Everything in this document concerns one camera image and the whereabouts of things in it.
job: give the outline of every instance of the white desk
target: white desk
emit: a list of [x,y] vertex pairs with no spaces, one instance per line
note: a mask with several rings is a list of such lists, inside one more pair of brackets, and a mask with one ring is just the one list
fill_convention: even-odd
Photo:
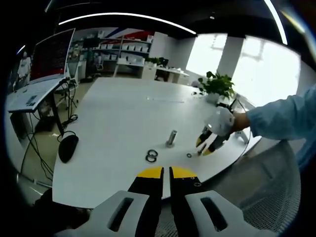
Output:
[[[189,168],[202,182],[230,166],[245,148],[235,136],[209,156],[186,156],[197,151],[204,120],[215,108],[204,98],[192,96],[196,90],[160,81],[97,79],[76,110],[78,120],[67,127],[77,134],[79,143],[67,164],[57,155],[53,201],[94,208],[115,192],[128,190],[139,172],[153,166],[165,168],[166,198],[170,196],[170,166]],[[178,131],[175,146],[166,148],[172,130]],[[251,138],[247,150],[259,140]],[[149,149],[158,152],[156,163],[145,161]]]
[[168,78],[168,82],[172,82],[172,83],[179,83],[179,84],[187,84],[189,82],[189,75],[181,72],[179,70],[175,70],[175,69],[167,69],[167,68],[162,68],[162,67],[151,67],[151,66],[147,66],[147,65],[143,65],[143,64],[136,64],[136,63],[129,63],[129,62],[118,62],[114,73],[113,73],[113,77],[115,78],[117,76],[118,73],[118,69],[120,65],[125,65],[125,66],[134,66],[134,67],[139,67],[142,69],[141,71],[141,79],[148,79],[148,80],[155,80],[155,75],[156,75],[156,71],[157,70],[161,70],[161,71],[165,71],[165,72],[169,72],[169,78]]

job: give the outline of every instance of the bright window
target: bright window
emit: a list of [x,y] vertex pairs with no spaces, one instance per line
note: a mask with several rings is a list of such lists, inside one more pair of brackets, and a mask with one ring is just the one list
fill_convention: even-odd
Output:
[[255,106],[296,93],[300,55],[280,44],[246,37],[233,75],[234,90]]
[[217,71],[226,43],[227,34],[199,35],[190,53],[186,70],[205,76]]

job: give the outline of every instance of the black o-ring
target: black o-ring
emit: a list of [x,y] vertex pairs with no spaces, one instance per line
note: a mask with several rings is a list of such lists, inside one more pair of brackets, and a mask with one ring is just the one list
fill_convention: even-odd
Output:
[[145,159],[146,159],[149,163],[154,163],[154,162],[156,162],[157,157],[151,157],[150,155],[147,155]]
[[150,149],[149,151],[147,151],[147,155],[149,155],[150,157],[157,157],[158,156],[158,152],[156,152],[153,149]]

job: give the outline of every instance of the black ceiling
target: black ceiling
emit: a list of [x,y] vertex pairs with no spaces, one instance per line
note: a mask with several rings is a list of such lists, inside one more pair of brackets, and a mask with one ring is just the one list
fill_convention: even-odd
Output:
[[[153,16],[187,27],[198,34],[225,32],[233,36],[253,35],[281,43],[281,38],[272,15],[263,0],[194,0],[187,1],[105,1],[105,0],[47,0],[28,1],[17,14],[25,14],[20,22],[20,45],[29,47],[37,41],[65,29],[95,27],[126,27],[158,31],[177,39],[193,37],[179,28],[155,20],[127,17],[90,17],[58,26],[58,23],[73,17],[102,13],[129,12]],[[303,37],[281,16],[288,39],[288,46],[302,55],[302,59],[315,67]]]

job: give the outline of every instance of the person's arm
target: person's arm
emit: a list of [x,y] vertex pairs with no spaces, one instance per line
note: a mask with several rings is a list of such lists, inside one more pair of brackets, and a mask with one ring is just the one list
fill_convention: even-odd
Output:
[[31,58],[28,57],[27,61],[28,61],[28,72],[27,72],[27,75],[29,75],[31,73]]
[[250,126],[253,136],[276,140],[304,138],[316,124],[316,84],[303,96],[293,95],[235,114],[233,131]]
[[18,76],[16,77],[15,82],[17,82],[17,81],[19,80],[19,78],[20,78],[20,73],[21,73],[21,61],[20,61],[20,63],[19,63],[19,68],[18,68],[18,72],[17,72]]

